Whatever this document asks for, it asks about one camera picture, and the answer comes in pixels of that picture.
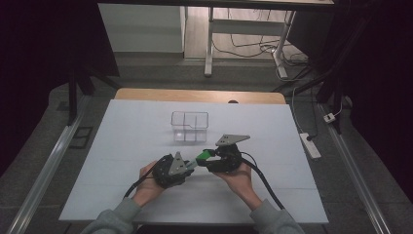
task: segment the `metal rail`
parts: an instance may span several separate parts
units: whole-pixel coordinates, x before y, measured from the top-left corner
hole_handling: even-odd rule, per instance
[[[52,150],[51,155],[43,166],[42,171],[37,176],[36,181],[27,194],[23,204],[21,205],[18,214],[13,220],[12,225],[7,231],[8,234],[24,233],[30,220],[33,218],[40,201],[43,198],[49,184],[55,175],[56,169],[60,164],[61,158],[69,145],[70,140],[73,138],[81,120],[85,115],[86,107],[92,98],[83,96],[78,108],[78,115],[74,119],[71,126],[66,126],[57,140],[55,148]]]
[[[319,104],[319,111],[322,116],[327,114],[321,104]],[[347,143],[344,141],[341,135],[337,134],[332,125],[328,125],[327,128],[330,132],[331,137],[333,138],[335,145],[337,146],[341,158],[343,159],[343,163],[347,168],[347,172],[349,173],[349,176],[356,187],[358,196],[360,197],[361,202],[364,204],[367,213],[370,216],[371,222],[376,229],[376,232],[380,234],[392,233],[388,224],[386,223],[385,217],[383,216],[380,207],[376,202],[376,199],[370,192],[370,189],[368,188],[364,177],[358,168],[357,162],[350,152]]]

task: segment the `wall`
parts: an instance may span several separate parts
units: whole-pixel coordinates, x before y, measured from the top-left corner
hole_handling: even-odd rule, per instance
[[[98,6],[113,52],[183,52],[183,7]]]

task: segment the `metal frame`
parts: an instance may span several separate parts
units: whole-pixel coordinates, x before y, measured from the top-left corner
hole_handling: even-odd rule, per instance
[[[37,176],[36,181],[31,187],[29,193],[27,194],[23,204],[21,205],[18,214],[9,227],[7,233],[24,233],[28,224],[36,212],[40,201],[43,198],[49,184],[55,175],[56,169],[60,164],[61,158],[64,155],[67,147],[69,146],[70,140],[73,138],[76,129],[78,128],[80,122],[82,121],[85,110],[92,98],[88,96],[83,96],[79,102],[79,109],[76,118],[73,120],[71,126],[66,126],[58,139],[55,148],[52,150],[51,155],[45,163],[40,174]]]
[[[367,0],[363,3],[352,4],[352,12],[364,11],[376,0]],[[262,0],[98,0],[97,3],[111,4],[135,4],[154,6],[191,6],[212,8],[241,8],[241,9],[263,9],[281,11],[303,11],[303,12],[336,12],[346,13],[349,6],[339,4],[315,4],[296,2],[276,2]]]
[[[208,34],[206,45],[205,77],[212,75],[212,35],[213,33],[244,34],[244,35],[268,35],[280,36],[277,49],[272,52],[277,70],[281,78],[287,78],[281,59],[282,47],[288,35],[295,12],[289,14],[286,22],[251,21],[236,19],[213,19],[213,8],[209,8]]]
[[[280,37],[280,42],[277,46],[277,49],[274,52],[272,52],[274,62],[277,65],[277,71],[279,72],[281,79],[288,78],[286,71],[285,71],[285,67],[283,66],[281,55],[282,55],[282,48],[285,43],[286,36],[288,35],[289,28],[291,27],[291,23],[292,23],[292,19],[294,18],[294,15],[295,15],[295,12],[289,13],[288,20],[284,23],[282,34]]]
[[[321,104],[318,104],[319,112],[321,116],[327,114],[324,111],[324,108]],[[380,234],[390,234],[392,233],[385,217],[383,216],[382,211],[380,210],[379,205],[377,204],[376,200],[374,199],[373,194],[370,192],[364,177],[357,166],[357,162],[355,161],[352,153],[347,146],[347,143],[344,141],[341,135],[338,135],[332,125],[327,126],[328,131],[336,145],[341,158],[343,159],[343,163],[346,166],[347,172],[349,173],[350,178],[355,185],[357,193],[361,199],[361,202],[366,207],[367,213],[370,216],[371,223],[373,224],[374,228],[376,229],[377,233]]]

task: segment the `wooden table edge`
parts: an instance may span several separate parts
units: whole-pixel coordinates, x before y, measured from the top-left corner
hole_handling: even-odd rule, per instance
[[[236,100],[238,103],[249,104],[286,104],[284,96],[280,93],[132,88],[119,89],[115,99],[217,103],[227,103],[230,100]]]

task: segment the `gray sleeve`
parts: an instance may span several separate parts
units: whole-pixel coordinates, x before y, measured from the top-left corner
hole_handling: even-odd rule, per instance
[[[133,232],[133,219],[141,210],[142,208],[132,199],[125,198],[115,210],[100,213],[97,220],[89,224],[81,234],[130,234]]]
[[[300,225],[291,217],[286,210],[277,211],[266,199],[261,206],[249,215],[256,223],[260,234],[282,233],[295,234],[304,233]]]

